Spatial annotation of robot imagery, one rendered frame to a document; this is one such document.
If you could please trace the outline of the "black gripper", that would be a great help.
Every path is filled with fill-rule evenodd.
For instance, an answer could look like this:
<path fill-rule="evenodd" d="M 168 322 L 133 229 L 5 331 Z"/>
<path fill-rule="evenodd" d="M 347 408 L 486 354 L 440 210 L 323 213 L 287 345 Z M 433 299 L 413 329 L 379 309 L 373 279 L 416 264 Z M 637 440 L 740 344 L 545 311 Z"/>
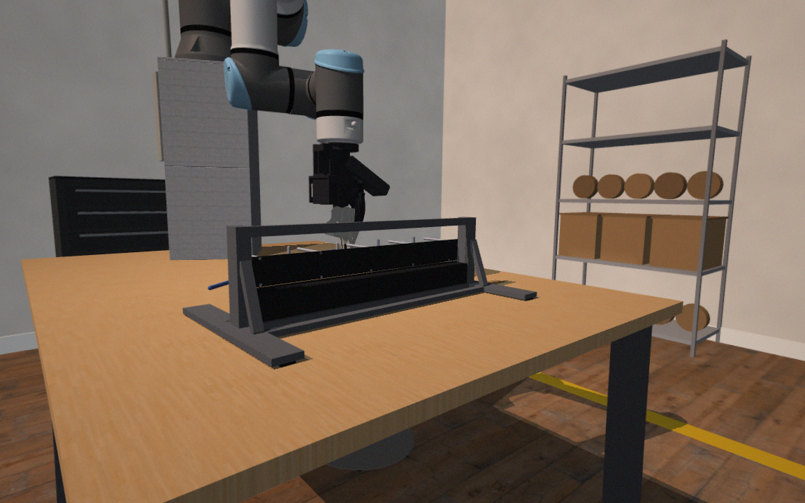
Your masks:
<path fill-rule="evenodd" d="M 309 201 L 333 205 L 327 223 L 360 222 L 366 211 L 361 176 L 345 168 L 350 152 L 358 152 L 355 143 L 322 143 L 313 145 L 313 176 L 309 176 Z M 327 177 L 327 178 L 324 178 Z M 311 184 L 312 196 L 311 197 Z M 351 205 L 349 209 L 348 204 Z M 351 249 L 360 231 L 326 233 L 339 238 L 341 249 Z"/>

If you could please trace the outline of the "grey metal rack with black port panel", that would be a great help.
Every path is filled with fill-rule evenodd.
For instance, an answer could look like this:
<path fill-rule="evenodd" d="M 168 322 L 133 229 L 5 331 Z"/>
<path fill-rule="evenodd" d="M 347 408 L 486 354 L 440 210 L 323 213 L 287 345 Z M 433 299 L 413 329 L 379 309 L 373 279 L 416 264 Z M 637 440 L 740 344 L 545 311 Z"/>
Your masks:
<path fill-rule="evenodd" d="M 290 254 L 288 246 L 287 254 L 252 255 L 251 238 L 437 226 L 458 226 L 458 239 L 413 238 L 413 243 L 382 246 L 377 240 L 375 247 L 347 243 L 357 247 L 351 249 L 339 249 L 336 242 L 336 249 L 326 251 L 297 247 L 304 252 Z M 537 297 L 536 291 L 488 283 L 475 240 L 476 217 L 226 226 L 226 235 L 230 319 L 213 305 L 183 307 L 183 314 L 271 368 L 305 357 L 280 335 L 483 291 Z"/>

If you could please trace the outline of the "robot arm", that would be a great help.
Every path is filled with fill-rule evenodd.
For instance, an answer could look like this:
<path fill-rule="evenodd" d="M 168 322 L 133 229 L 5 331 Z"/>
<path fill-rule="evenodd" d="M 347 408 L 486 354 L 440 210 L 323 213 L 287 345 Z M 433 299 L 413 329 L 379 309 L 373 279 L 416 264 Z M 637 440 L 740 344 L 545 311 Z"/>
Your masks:
<path fill-rule="evenodd" d="M 178 0 L 181 42 L 175 58 L 224 62 L 236 108 L 316 119 L 319 143 L 363 141 L 362 58 L 340 49 L 315 55 L 315 71 L 279 66 L 277 45 L 299 47 L 306 0 Z M 231 27 L 232 22 L 232 27 Z"/>

